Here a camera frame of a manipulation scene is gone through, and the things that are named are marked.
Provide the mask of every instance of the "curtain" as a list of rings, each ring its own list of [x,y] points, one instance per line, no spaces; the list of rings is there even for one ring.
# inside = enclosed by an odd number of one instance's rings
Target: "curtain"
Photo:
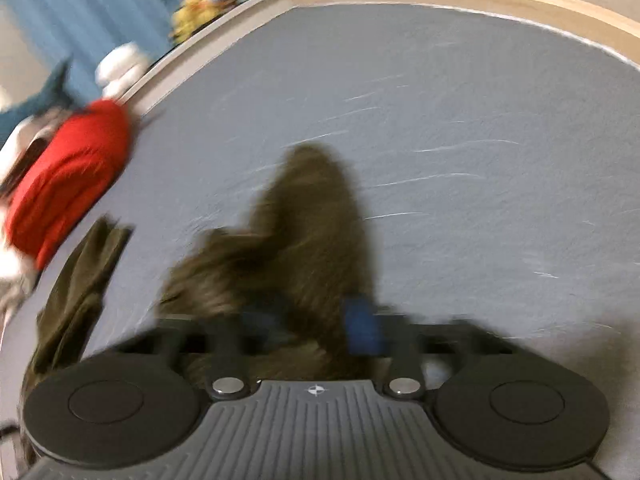
[[[53,66],[72,57],[68,89],[80,102],[100,96],[98,63],[134,41],[158,59],[170,49],[171,16],[181,0],[2,0],[18,25]]]

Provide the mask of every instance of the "olive green fabric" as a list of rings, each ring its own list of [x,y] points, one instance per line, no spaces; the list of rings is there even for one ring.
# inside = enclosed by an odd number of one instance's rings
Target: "olive green fabric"
[[[38,344],[22,380],[21,399],[48,374],[80,359],[130,234],[130,228],[102,217],[69,256],[36,319]],[[25,437],[22,442],[24,459],[31,464],[36,455]]]
[[[362,378],[369,362],[347,352],[341,305],[347,296],[371,297],[372,284],[367,234],[348,178],[329,153],[308,144],[287,154],[245,228],[204,233],[171,270],[157,314],[237,313],[275,291],[289,300],[284,317],[295,340],[250,359],[250,374]],[[192,381],[204,375],[203,362],[188,360]]]

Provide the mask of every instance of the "yellow plush toy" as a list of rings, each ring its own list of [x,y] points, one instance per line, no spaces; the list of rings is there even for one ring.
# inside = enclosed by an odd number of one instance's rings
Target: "yellow plush toy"
[[[175,43],[182,43],[198,28],[224,14],[235,0],[184,0],[174,13]]]

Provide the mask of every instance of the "silver screw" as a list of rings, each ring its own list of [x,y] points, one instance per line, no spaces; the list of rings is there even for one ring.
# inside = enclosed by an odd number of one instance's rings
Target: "silver screw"
[[[398,377],[389,383],[389,389],[396,395],[411,395],[420,389],[420,383],[409,377]]]
[[[213,381],[213,390],[220,395],[236,394],[244,388],[244,383],[236,377],[222,377]]]

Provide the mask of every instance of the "circular cap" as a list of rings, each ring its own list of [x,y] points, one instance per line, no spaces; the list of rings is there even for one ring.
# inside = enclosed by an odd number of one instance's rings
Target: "circular cap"
[[[496,386],[490,396],[498,415],[519,424],[544,424],[564,410],[564,399],[551,386],[534,381],[513,381]]]
[[[236,377],[222,377],[213,381],[213,390],[220,395],[236,394],[244,388],[244,383]]]
[[[41,454],[105,469],[175,447],[194,428],[200,403],[193,387],[156,356],[106,352],[42,381],[23,413]]]
[[[143,402],[142,391],[135,384],[97,381],[78,388],[69,399],[69,409],[87,422],[111,424],[133,416]]]
[[[512,470],[553,470],[591,456],[609,410],[584,377],[528,353],[480,358],[446,381],[434,414],[474,458]]]
[[[411,395],[420,389],[420,383],[409,377],[398,377],[389,382],[389,389],[396,395]]]

